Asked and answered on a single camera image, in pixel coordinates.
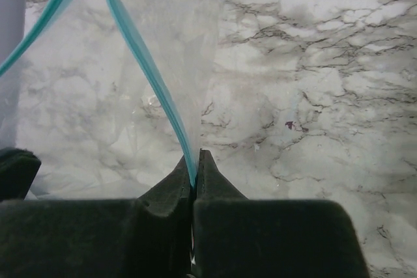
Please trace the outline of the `clear zip top bag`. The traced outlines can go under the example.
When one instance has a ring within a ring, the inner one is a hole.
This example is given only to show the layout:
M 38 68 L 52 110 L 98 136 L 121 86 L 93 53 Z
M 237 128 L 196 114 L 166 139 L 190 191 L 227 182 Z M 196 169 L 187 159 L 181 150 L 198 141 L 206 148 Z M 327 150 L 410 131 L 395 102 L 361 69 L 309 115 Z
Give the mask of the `clear zip top bag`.
M 41 162 L 26 199 L 194 183 L 223 0 L 50 0 L 1 65 L 1 146 Z

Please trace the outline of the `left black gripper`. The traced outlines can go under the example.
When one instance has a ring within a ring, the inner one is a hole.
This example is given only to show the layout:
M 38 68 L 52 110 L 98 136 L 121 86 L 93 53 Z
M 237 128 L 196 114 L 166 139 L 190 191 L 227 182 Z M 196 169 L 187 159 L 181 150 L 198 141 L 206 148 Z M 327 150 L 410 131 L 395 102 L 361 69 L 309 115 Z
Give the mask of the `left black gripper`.
M 31 151 L 19 148 L 2 148 L 1 200 L 24 199 L 40 166 L 41 161 Z

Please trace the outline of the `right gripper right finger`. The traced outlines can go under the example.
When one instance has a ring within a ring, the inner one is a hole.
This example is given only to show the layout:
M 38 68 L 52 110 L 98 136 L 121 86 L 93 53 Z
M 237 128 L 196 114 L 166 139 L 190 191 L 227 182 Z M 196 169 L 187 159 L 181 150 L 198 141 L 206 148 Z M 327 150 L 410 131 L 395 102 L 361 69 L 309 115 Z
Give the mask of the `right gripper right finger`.
M 250 200 L 200 152 L 193 205 L 198 277 L 369 277 L 345 209 L 328 200 Z

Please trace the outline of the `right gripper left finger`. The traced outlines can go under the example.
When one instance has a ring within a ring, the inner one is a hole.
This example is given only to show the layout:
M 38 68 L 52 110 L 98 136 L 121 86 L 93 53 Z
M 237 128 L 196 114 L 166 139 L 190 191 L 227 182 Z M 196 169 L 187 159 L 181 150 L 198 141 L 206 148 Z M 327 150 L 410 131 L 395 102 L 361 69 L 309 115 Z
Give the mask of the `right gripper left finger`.
M 1 276 L 185 277 L 192 197 L 180 160 L 135 199 L 1 200 Z

